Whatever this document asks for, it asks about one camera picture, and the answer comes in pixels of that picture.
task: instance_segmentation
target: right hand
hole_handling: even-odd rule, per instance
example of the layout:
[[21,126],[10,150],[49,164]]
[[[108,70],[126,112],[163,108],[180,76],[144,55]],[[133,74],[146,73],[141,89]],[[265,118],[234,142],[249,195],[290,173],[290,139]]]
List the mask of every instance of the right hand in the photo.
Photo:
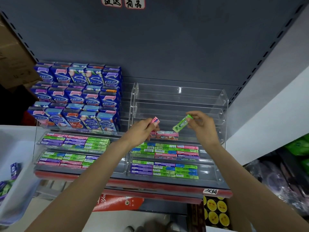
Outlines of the right hand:
[[188,127],[195,131],[196,137],[201,144],[207,146],[220,145],[213,118],[201,111],[189,111],[186,114],[190,114],[194,118],[187,118]]

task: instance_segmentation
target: yellow round lid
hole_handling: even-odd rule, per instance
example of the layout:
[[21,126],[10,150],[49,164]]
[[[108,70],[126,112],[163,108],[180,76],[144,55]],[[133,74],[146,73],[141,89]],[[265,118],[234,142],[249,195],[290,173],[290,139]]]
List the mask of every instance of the yellow round lid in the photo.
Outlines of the yellow round lid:
[[207,201],[207,207],[210,211],[215,211],[217,209],[217,204],[213,199],[209,199]]
[[229,226],[230,224],[230,219],[225,213],[220,213],[219,220],[223,226]]
[[204,195],[203,195],[203,202],[204,202],[204,205],[206,205],[207,199]]
[[225,213],[227,211],[227,206],[226,203],[224,203],[223,201],[219,200],[217,202],[217,206],[218,206],[218,210],[222,213]]
[[205,220],[206,220],[208,217],[208,212],[206,211],[206,209],[204,209],[204,215],[205,215]]
[[219,222],[219,217],[215,212],[209,212],[208,213],[208,219],[212,224],[218,224]]

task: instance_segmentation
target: white container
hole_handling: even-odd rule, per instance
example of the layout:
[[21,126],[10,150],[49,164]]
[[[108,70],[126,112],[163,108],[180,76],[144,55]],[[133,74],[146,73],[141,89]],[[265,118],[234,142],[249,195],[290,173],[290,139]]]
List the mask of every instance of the white container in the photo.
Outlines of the white container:
[[11,178],[11,164],[22,164],[18,178],[0,206],[0,225],[11,225],[21,219],[40,183],[33,173],[35,136],[35,126],[0,126],[0,181]]

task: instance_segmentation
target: plastic bag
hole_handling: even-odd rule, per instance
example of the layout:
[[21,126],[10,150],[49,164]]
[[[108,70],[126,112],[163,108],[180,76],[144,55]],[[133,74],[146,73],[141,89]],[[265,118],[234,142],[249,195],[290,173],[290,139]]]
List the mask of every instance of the plastic bag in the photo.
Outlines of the plastic bag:
[[254,160],[247,164],[245,169],[280,199],[291,205],[301,216],[309,215],[309,200],[299,195],[299,192],[292,191],[275,164],[270,161]]

